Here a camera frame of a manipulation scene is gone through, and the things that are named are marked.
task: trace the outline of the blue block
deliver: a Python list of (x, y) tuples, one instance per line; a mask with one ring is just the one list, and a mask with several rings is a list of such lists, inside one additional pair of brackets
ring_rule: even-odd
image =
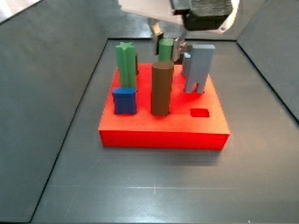
[(136, 90), (131, 87), (115, 87), (112, 91), (116, 115), (136, 114)]
[(194, 45), (191, 49), (191, 60), (184, 64), (184, 73), (187, 77), (184, 92), (191, 93), (196, 86), (196, 93), (202, 94), (211, 70), (211, 61), (215, 52), (215, 45)]

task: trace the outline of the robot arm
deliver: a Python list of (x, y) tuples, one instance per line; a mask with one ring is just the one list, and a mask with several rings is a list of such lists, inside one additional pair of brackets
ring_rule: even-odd
[[(187, 31), (207, 31), (222, 34), (235, 22), (239, 0), (117, 0), (121, 10), (148, 17), (152, 31), (155, 54), (164, 34), (159, 21), (182, 25)], [(172, 60), (180, 56), (186, 46), (187, 31), (174, 42)]]

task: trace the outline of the red base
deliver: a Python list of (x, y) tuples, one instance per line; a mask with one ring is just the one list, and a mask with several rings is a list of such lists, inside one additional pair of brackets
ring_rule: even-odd
[(139, 65), (136, 115), (115, 115), (111, 90), (119, 87), (117, 71), (97, 128), (107, 147), (222, 150), (230, 137), (230, 127), (219, 97), (207, 79), (204, 94), (183, 92), (186, 78), (182, 66), (175, 66), (172, 77), (171, 114), (151, 114), (152, 65)]

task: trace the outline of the wall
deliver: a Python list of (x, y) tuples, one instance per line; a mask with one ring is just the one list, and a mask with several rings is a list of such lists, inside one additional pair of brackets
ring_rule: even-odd
[(29, 221), (107, 43), (96, 0), (41, 1), (0, 26), (0, 221)]
[(296, 0), (267, 0), (238, 43), (299, 120), (298, 11)]

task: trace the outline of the brown cylinder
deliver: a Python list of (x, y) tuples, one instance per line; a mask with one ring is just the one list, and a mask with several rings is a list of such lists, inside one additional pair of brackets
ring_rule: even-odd
[(170, 115), (171, 92), (174, 83), (174, 63), (158, 61), (152, 65), (152, 103), (154, 116)]

